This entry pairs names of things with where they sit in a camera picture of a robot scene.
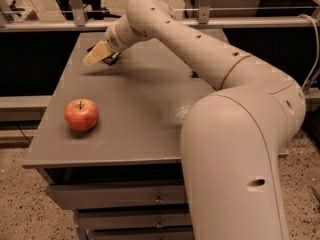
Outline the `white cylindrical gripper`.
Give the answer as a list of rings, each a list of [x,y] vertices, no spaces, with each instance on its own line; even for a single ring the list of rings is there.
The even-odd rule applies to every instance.
[[[146,41],[147,37],[136,31],[129,23],[127,16],[115,20],[105,32],[106,41],[99,41],[84,57],[83,63],[87,66],[102,62],[102,59],[113,53],[130,48],[134,44]]]

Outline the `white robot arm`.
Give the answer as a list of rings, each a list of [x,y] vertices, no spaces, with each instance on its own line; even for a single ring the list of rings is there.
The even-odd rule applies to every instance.
[[[93,65],[139,41],[158,39],[214,93],[190,110],[181,163],[196,240],[290,240],[278,154],[300,129],[306,101],[283,71],[184,25],[171,6],[129,0],[84,62]]]

